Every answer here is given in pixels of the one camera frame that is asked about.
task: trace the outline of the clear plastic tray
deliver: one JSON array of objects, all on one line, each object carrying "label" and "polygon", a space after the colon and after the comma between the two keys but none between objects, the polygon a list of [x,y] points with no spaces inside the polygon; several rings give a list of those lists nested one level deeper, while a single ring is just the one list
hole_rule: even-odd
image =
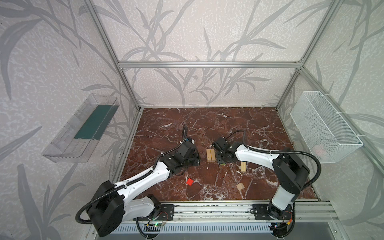
[{"label": "clear plastic tray", "polygon": [[53,162],[87,162],[118,107],[116,97],[91,93],[42,155]]}]

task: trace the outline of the wooden block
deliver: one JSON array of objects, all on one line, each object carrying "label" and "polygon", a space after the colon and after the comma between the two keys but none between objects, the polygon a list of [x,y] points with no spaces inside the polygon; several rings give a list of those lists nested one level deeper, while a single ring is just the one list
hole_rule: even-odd
[{"label": "wooden block", "polygon": [[212,161],[212,158],[211,158],[211,149],[207,149],[207,160],[208,160],[208,162]]},{"label": "wooden block", "polygon": [[216,161],[216,156],[215,156],[215,150],[214,149],[211,149],[211,158],[212,158],[212,162]]},{"label": "wooden block", "polygon": [[244,184],[242,184],[242,183],[237,184],[236,187],[237,187],[237,189],[238,189],[239,191],[245,188],[245,187],[244,187]]},{"label": "wooden block", "polygon": [[214,149],[207,149],[207,162],[216,162]]},{"label": "wooden block", "polygon": [[246,172],[247,171],[247,163],[241,162],[241,170],[240,172]]}]

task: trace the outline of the white robot arm segment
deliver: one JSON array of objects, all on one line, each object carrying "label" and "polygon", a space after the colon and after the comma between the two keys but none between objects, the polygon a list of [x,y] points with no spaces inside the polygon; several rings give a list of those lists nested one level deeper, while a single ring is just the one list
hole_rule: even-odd
[{"label": "white robot arm segment", "polygon": [[273,160],[279,156],[279,154],[264,154],[260,152],[251,151],[246,148],[243,144],[237,147],[237,151],[235,152],[235,154],[239,161],[252,162],[254,164],[267,167],[271,170],[274,170],[272,166]]},{"label": "white robot arm segment", "polygon": [[[183,131],[183,136],[184,134],[184,141],[176,148],[177,151],[169,154],[176,150],[174,149],[159,156],[154,166],[116,184],[110,181],[102,183],[92,200],[77,212],[76,221],[93,224],[99,236],[103,237],[111,233],[122,221],[137,217],[158,217],[161,204],[154,196],[133,199],[153,185],[185,172],[188,167],[200,164],[196,146],[192,139],[186,136],[186,131]],[[84,210],[90,220],[81,219],[80,214]]]}]

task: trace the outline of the white wire mesh basket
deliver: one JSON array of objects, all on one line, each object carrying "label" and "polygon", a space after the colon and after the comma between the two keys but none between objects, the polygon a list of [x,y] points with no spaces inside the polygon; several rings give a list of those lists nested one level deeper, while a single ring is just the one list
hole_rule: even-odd
[{"label": "white wire mesh basket", "polygon": [[291,117],[321,163],[338,162],[363,145],[340,112],[319,91],[303,92]]}]

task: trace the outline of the red cube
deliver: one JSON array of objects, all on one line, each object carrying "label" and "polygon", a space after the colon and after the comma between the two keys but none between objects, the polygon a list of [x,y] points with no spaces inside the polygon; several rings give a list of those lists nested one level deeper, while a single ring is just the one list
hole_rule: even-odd
[{"label": "red cube", "polygon": [[191,186],[193,182],[194,182],[194,181],[193,181],[192,179],[188,178],[188,180],[187,180],[187,184],[188,184],[188,185]]}]

